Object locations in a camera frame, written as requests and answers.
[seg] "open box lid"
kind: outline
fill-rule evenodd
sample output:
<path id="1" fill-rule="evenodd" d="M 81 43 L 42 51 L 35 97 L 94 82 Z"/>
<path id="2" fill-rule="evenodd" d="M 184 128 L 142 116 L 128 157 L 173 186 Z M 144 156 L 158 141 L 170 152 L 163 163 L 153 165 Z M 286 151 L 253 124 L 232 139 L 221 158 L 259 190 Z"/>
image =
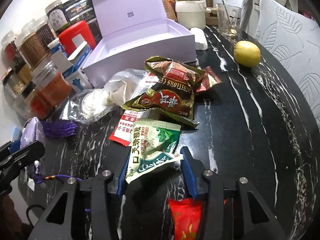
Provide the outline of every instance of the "open box lid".
<path id="1" fill-rule="evenodd" d="M 162 0 L 92 0 L 103 37 L 141 23 L 166 18 Z"/>

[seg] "bolt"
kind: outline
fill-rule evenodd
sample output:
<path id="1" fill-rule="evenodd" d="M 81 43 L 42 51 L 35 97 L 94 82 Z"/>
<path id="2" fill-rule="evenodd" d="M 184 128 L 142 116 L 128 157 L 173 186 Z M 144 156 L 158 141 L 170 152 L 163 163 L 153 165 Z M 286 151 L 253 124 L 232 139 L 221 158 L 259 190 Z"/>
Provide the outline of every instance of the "bolt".
<path id="1" fill-rule="evenodd" d="M 105 171 L 102 172 L 102 175 L 105 176 L 105 177 L 108 177 L 108 176 L 111 175 L 111 171 L 105 170 Z"/>
<path id="2" fill-rule="evenodd" d="M 242 184 L 246 184 L 248 182 L 248 179 L 246 177 L 241 177 L 239 179 L 239 181 L 242 183 Z"/>
<path id="3" fill-rule="evenodd" d="M 205 171 L 203 172 L 203 174 L 204 174 L 205 176 L 207 176 L 207 177 L 210 177 L 210 176 L 213 175 L 213 171 L 211 171 L 211 170 L 205 170 Z"/>
<path id="4" fill-rule="evenodd" d="M 68 179 L 69 184 L 74 184 L 75 182 L 76 182 L 76 178 L 74 178 L 74 177 L 71 177 Z"/>

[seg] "purple pouch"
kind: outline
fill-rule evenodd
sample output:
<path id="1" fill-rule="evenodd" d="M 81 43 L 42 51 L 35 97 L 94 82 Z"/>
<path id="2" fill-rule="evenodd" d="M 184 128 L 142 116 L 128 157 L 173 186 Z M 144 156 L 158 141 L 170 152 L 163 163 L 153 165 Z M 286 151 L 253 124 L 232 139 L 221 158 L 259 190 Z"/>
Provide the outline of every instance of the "purple pouch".
<path id="1" fill-rule="evenodd" d="M 20 139 L 20 149 L 35 141 L 40 141 L 45 145 L 43 127 L 39 119 L 36 117 L 32 118 L 24 129 Z M 44 174 L 40 161 L 41 160 L 35 161 L 33 164 L 26 167 L 27 174 L 30 178 L 34 179 L 36 176 Z"/>

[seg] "red plastic container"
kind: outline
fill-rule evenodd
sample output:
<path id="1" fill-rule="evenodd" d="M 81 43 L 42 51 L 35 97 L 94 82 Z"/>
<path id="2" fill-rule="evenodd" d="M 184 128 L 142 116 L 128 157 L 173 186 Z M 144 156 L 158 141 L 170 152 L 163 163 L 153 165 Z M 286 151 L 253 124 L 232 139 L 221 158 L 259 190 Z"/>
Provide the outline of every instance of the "red plastic container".
<path id="1" fill-rule="evenodd" d="M 61 44 L 64 45 L 65 52 L 68 54 L 68 56 L 70 56 L 76 50 L 76 46 L 74 45 L 72 39 L 78 34 L 82 35 L 82 37 L 89 44 L 92 50 L 94 50 L 97 46 L 97 43 L 92 35 L 92 32 L 90 31 L 88 24 L 85 21 L 77 22 L 64 30 L 58 36 Z"/>

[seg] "white napkin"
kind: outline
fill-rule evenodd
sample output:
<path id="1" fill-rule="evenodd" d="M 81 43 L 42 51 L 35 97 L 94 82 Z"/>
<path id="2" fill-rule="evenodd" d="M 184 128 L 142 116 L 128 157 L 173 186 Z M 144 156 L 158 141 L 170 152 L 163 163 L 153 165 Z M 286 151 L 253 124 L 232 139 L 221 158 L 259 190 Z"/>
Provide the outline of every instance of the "white napkin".
<path id="1" fill-rule="evenodd" d="M 208 43 L 203 30 L 199 28 L 191 28 L 190 31 L 195 36 L 196 50 L 206 50 L 208 48 Z"/>

